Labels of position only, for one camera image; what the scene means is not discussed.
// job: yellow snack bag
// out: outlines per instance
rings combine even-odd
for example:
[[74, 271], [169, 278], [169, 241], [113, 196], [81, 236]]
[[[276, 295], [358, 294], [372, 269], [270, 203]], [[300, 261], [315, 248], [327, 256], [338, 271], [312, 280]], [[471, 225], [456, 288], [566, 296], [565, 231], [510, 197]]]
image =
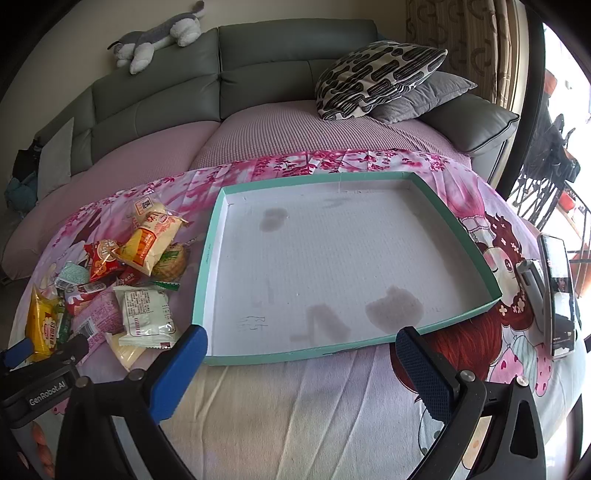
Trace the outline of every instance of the yellow snack bag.
[[38, 362], [48, 358], [57, 339], [56, 305], [58, 299], [47, 300], [33, 285], [31, 304], [27, 316], [25, 336], [33, 342], [33, 354], [30, 360]]
[[114, 250], [113, 255], [149, 276], [184, 221], [169, 215], [163, 207], [151, 210], [127, 243]]

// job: stain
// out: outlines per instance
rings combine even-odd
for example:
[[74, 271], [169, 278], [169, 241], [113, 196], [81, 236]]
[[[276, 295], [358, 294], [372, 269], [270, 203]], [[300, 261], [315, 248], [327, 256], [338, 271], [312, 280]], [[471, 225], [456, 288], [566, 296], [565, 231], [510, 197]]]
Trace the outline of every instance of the stain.
[[404, 288], [390, 287], [386, 296], [365, 306], [369, 321], [384, 333], [397, 333], [423, 318], [423, 304]]
[[343, 205], [348, 200], [349, 200], [348, 198], [326, 199], [325, 202], [327, 202], [328, 205], [325, 206], [324, 208], [326, 208], [326, 209], [328, 209], [328, 208], [337, 208], [337, 207], [340, 207], [341, 205]]
[[265, 210], [261, 220], [261, 232], [274, 232], [283, 226], [285, 219], [288, 218], [287, 210], [284, 208], [268, 208]]
[[268, 278], [265, 280], [265, 284], [267, 285], [267, 300], [269, 302], [269, 305], [273, 305], [275, 303], [275, 293], [273, 292], [271, 282]]
[[343, 322], [335, 311], [326, 303], [313, 305], [306, 309], [308, 324], [306, 335], [292, 335], [292, 342], [310, 342], [316, 345], [316, 327], [318, 327], [334, 343], [345, 343], [349, 340], [351, 329]]

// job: white cardboard tray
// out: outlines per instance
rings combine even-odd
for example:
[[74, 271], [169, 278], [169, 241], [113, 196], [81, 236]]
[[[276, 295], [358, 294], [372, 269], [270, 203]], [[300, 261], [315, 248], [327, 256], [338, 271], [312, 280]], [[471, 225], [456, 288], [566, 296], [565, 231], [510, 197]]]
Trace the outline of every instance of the white cardboard tray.
[[197, 281], [206, 362], [312, 358], [487, 311], [501, 296], [476, 245], [413, 173], [224, 187]]

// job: red snack package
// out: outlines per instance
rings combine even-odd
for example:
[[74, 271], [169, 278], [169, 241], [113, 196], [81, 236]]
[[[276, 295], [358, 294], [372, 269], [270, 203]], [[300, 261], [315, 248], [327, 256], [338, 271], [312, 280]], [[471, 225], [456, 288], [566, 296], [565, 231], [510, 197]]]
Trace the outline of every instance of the red snack package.
[[115, 285], [133, 285], [142, 278], [142, 274], [134, 267], [127, 266], [123, 272], [119, 274]]
[[93, 244], [86, 244], [84, 250], [90, 258], [90, 281], [106, 277], [114, 272], [122, 271], [125, 266], [113, 255], [113, 250], [119, 248], [115, 240], [100, 240]]
[[76, 285], [66, 290], [64, 294], [66, 298], [66, 310], [73, 316], [78, 315], [88, 306], [93, 298], [103, 290], [106, 290], [106, 288], [107, 284], [105, 282], [96, 281], [84, 285]]

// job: patterned throw pillow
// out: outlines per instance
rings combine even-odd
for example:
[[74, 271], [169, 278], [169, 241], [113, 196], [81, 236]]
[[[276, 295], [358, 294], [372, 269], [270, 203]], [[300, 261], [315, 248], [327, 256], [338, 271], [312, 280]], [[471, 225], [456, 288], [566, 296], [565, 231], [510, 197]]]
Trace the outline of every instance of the patterned throw pillow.
[[355, 50], [326, 70], [316, 84], [322, 120], [364, 116], [399, 98], [442, 64], [447, 50], [389, 40]]

